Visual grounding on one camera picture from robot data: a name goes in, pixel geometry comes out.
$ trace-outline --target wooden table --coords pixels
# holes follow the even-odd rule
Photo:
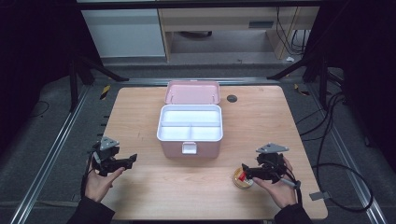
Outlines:
[[[120,141],[117,159],[137,153],[137,162],[115,182],[103,203],[115,219],[273,219],[279,211],[257,185],[239,189],[233,173],[244,163],[256,167],[255,151],[273,142],[289,147],[284,155],[302,181],[304,208],[313,219],[327,216],[308,158],[283,91],[278,86],[220,86],[224,136],[215,159],[168,159],[157,139],[165,87],[123,88],[105,136]],[[227,96],[234,94],[237,102]]]

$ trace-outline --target black cable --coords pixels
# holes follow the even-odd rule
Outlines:
[[[279,34],[279,31],[277,29],[278,26],[280,26],[280,29],[281,29],[281,31],[283,33],[283,36],[285,36],[285,41],[283,40],[282,36]],[[288,36],[285,34],[285,30],[283,29],[283,26],[282,26],[282,24],[280,22],[280,19],[279,19],[279,7],[276,7],[276,34],[279,37],[280,41],[283,43],[283,46],[285,47],[285,49],[286,49],[286,51],[288,52],[289,55],[301,55],[300,53],[295,53],[295,52],[294,53],[290,53],[290,51],[289,51],[289,49],[292,49],[292,47],[289,44]]]
[[[41,113],[39,113],[39,114],[36,114],[36,115],[32,115],[32,116],[30,116],[29,118],[36,118],[36,117],[39,117],[39,116],[43,115],[44,113],[46,113],[47,110],[50,109],[50,104],[49,104],[48,102],[45,102],[45,101],[38,101],[37,103],[46,104],[46,105],[47,105],[47,108],[45,108],[43,112],[41,112]]]
[[[312,166],[312,168],[316,168],[316,169],[318,170],[318,168],[319,168],[320,166],[337,166],[337,167],[341,167],[341,168],[347,169],[348,171],[350,171],[350,172],[352,172],[353,174],[355,174],[356,176],[358,176],[358,177],[363,181],[363,183],[366,185],[367,189],[368,189],[369,192],[370,192],[370,201],[367,203],[366,206],[364,206],[364,207],[361,208],[361,209],[352,209],[352,208],[348,208],[348,207],[346,207],[346,206],[341,205],[340,203],[338,203],[338,202],[337,202],[336,200],[334,200],[333,198],[329,198],[329,200],[330,200],[332,203],[336,204],[337,206],[339,206],[339,207],[341,207],[341,208],[343,208],[343,209],[345,209],[345,210],[347,210],[347,211],[349,211],[349,212],[353,212],[353,213],[362,213],[362,212],[367,211],[367,209],[369,209],[369,208],[371,207],[371,205],[373,204],[373,201],[374,201],[374,193],[373,193],[373,190],[369,187],[367,181],[364,179],[364,177],[363,177],[361,174],[359,174],[359,173],[356,172],[355,170],[351,169],[350,167],[347,167],[347,166],[345,166],[345,165],[338,164],[338,163],[332,163],[332,162],[320,163],[320,164],[317,164],[317,165]]]
[[[309,115],[307,115],[307,116],[305,116],[305,117],[303,117],[302,119],[300,119],[299,121],[296,122],[296,125],[299,124],[301,121],[303,121],[303,120],[305,120],[305,119],[308,119],[309,117],[315,115],[315,114],[318,113],[320,110],[322,110],[322,108],[321,108],[321,109],[318,109],[318,110],[316,110],[316,111],[314,111],[314,112],[312,112],[311,114],[309,114]]]
[[[87,187],[88,174],[93,170],[93,169],[91,169],[91,171],[90,171],[92,156],[93,156],[93,150],[89,151],[88,162],[85,167],[84,176],[82,177],[82,180],[81,180],[81,187],[80,187],[80,193],[79,193],[81,199],[85,196],[85,188]]]
[[[336,98],[336,97],[338,97],[338,96],[341,95],[341,94],[343,94],[343,93],[340,91],[340,92],[337,92],[335,95],[333,95],[332,98],[330,98],[327,107],[330,108],[330,104],[332,103],[333,99]],[[304,133],[300,133],[300,136],[306,135],[306,134],[308,134],[308,133],[312,133],[314,130],[318,129],[318,128],[326,121],[327,117],[329,117],[329,112],[330,112],[330,109],[327,110],[324,119],[323,119],[317,126],[315,126],[314,128],[312,128],[312,129],[310,129],[310,130],[308,130],[308,131],[306,131],[306,132],[304,132]]]
[[[337,99],[338,99],[338,96],[339,96],[339,95],[337,94],[337,96],[335,97],[334,101],[332,102],[331,107],[330,107],[329,110],[328,110],[328,112],[330,112],[329,121],[328,121],[328,123],[327,123],[325,132],[324,132],[324,134],[323,134],[323,138],[322,138],[322,140],[321,140],[321,142],[320,142],[319,151],[318,151],[318,157],[317,157],[317,164],[314,165],[314,166],[312,166],[312,168],[317,168],[316,174],[317,174],[317,180],[318,180],[318,187],[319,187],[319,189],[320,189],[321,192],[324,192],[325,190],[324,190],[323,187],[321,186],[321,182],[320,182],[320,175],[319,175],[319,167],[320,167],[320,166],[331,165],[331,166],[343,167],[343,168],[348,169],[349,171],[351,171],[351,172],[354,173],[355,175],[357,175],[357,176],[364,182],[364,184],[367,186],[368,190],[370,191],[370,202],[369,202],[366,206],[364,206],[362,209],[352,209],[352,208],[348,208],[348,207],[345,207],[345,206],[341,205],[340,203],[338,203],[336,200],[334,200],[334,199],[332,199],[332,198],[330,198],[330,200],[331,200],[331,202],[333,202],[334,204],[336,204],[336,205],[339,206],[340,208],[345,209],[345,210],[347,210],[347,211],[349,211],[349,212],[361,213],[361,212],[367,211],[367,209],[370,208],[370,206],[372,205],[372,203],[373,203],[373,201],[374,201],[374,194],[373,194],[373,191],[370,189],[370,187],[368,186],[368,184],[367,184],[366,180],[363,178],[363,176],[360,175],[358,172],[354,171],[353,169],[351,169],[351,168],[349,168],[349,167],[347,167],[347,166],[345,166],[345,165],[342,165],[342,164],[330,163],[330,162],[328,162],[328,163],[320,163],[320,162],[319,162],[319,161],[320,161],[321,152],[322,152],[322,150],[323,150],[324,140],[325,140],[326,135],[327,135],[327,133],[328,133],[328,131],[329,131],[329,129],[330,129],[330,126],[332,125],[332,115],[333,115],[334,108],[335,108],[335,106],[336,106],[339,102],[344,101],[344,99],[337,100]]]

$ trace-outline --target white plastic box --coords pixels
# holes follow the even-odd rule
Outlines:
[[[171,81],[157,137],[168,158],[216,158],[223,136],[219,83]]]

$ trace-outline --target metal rail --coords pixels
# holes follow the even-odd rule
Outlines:
[[[344,0],[194,0],[194,1],[139,1],[57,3],[56,7],[79,10],[198,8],[198,7],[320,7]]]
[[[316,93],[314,88],[311,86],[311,84],[308,84],[307,88],[309,89],[309,92]],[[321,103],[318,99],[318,96],[316,94],[313,94],[313,98],[314,98],[317,106],[319,108],[321,108]],[[325,117],[325,114],[323,111],[321,111],[321,115],[323,118]],[[361,171],[360,171],[358,165],[353,160],[352,156],[349,154],[347,146],[345,145],[345,143],[344,143],[340,133],[338,132],[337,128],[335,127],[335,125],[332,126],[330,134],[332,136],[332,141],[335,145],[335,149],[337,150],[338,155],[340,156],[341,162],[345,166],[347,166],[347,167],[355,170],[359,174],[361,174]],[[364,184],[364,182],[361,179],[357,178],[351,172],[347,172],[347,174],[349,176],[349,180],[351,181],[353,187],[355,188],[355,190],[361,200],[361,203],[363,204],[363,206],[366,206],[370,201],[370,191],[367,189],[367,186]],[[367,213],[368,218],[370,218],[370,220],[373,224],[388,223],[375,198],[373,200],[373,204],[367,210],[366,213]]]
[[[24,223],[26,221],[26,218],[29,216],[33,206],[35,205],[38,194],[43,189],[44,184],[48,176],[50,175],[50,171],[52,170],[52,167],[55,164],[59,153],[61,152],[64,142],[67,139],[67,136],[69,135],[74,122],[76,121],[76,118],[82,108],[82,105],[84,104],[89,89],[90,86],[83,87],[79,96],[79,104],[77,105],[74,112],[69,113],[69,115],[67,116],[66,121],[64,122],[64,126],[59,131],[59,134],[56,137],[55,142],[53,143],[49,154],[47,155],[47,158],[44,160],[40,170],[35,176],[35,180],[33,181],[32,185],[23,197],[23,200],[16,209],[12,219],[10,220],[11,224]]]

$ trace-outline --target white cabinet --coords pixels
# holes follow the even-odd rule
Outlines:
[[[78,1],[80,3],[120,2],[120,0]],[[165,57],[157,9],[82,10],[82,15],[103,61],[112,62],[112,59],[115,59],[116,62],[134,57]]]

